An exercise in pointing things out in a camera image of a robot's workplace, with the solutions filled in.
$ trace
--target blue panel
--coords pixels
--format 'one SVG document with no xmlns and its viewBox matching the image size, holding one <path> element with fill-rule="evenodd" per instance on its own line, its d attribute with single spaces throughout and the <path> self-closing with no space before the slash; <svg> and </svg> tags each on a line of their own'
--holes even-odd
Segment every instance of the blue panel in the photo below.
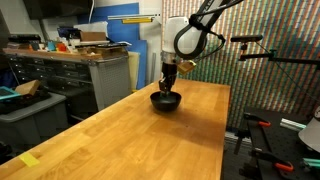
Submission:
<svg viewBox="0 0 320 180">
<path fill-rule="evenodd" d="M 132 42 L 132 46 L 128 47 L 128 51 L 140 53 L 137 89 L 141 89 L 146 85 L 147 41 L 137 40 Z"/>
<path fill-rule="evenodd" d="M 120 20 L 108 21 L 108 16 L 126 14 L 139 14 L 139 3 L 95 8 L 91 22 L 107 21 L 110 39 L 115 42 L 127 41 L 132 43 L 135 40 L 139 40 L 139 24 L 122 24 Z M 88 19 L 89 15 L 78 16 L 78 23 L 86 24 Z"/>
</svg>

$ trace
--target cardboard box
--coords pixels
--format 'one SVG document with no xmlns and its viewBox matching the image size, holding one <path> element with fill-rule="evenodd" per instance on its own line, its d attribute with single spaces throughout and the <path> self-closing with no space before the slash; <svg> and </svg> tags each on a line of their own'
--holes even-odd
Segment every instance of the cardboard box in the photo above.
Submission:
<svg viewBox="0 0 320 180">
<path fill-rule="evenodd" d="M 40 81 L 34 80 L 24 84 L 21 84 L 16 87 L 15 91 L 20 93 L 21 95 L 34 95 L 40 85 Z"/>
<path fill-rule="evenodd" d="M 80 32 L 81 41 L 105 41 L 106 33 L 105 32 Z"/>
</svg>

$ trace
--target white wall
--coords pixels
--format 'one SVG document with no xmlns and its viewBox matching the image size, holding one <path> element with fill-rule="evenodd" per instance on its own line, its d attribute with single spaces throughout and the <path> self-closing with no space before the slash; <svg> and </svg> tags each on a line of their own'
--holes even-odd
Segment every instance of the white wall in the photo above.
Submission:
<svg viewBox="0 0 320 180">
<path fill-rule="evenodd" d="M 96 0 L 96 7 L 112 6 L 127 3 L 139 3 L 140 14 L 161 14 L 161 0 Z M 42 39 L 43 35 L 37 20 L 30 20 L 23 0 L 0 0 L 0 9 L 8 25 L 10 33 L 34 33 L 39 34 Z M 61 25 L 77 24 L 76 17 L 45 19 L 44 25 L 50 39 L 58 37 L 57 28 Z M 156 53 L 156 67 L 154 80 L 160 78 L 161 69 L 161 25 L 154 21 L 152 23 L 140 24 L 140 38 L 148 42 L 147 56 L 147 81 L 150 81 L 152 54 Z"/>
<path fill-rule="evenodd" d="M 161 0 L 96 0 L 96 7 L 113 6 L 127 3 L 139 3 L 140 14 L 162 14 Z M 150 81 L 152 54 L 156 53 L 156 67 L 154 73 L 154 80 L 160 78 L 161 74 L 161 25 L 154 21 L 152 23 L 140 24 L 140 39 L 148 42 L 148 56 L 147 56 L 147 81 Z"/>
</svg>

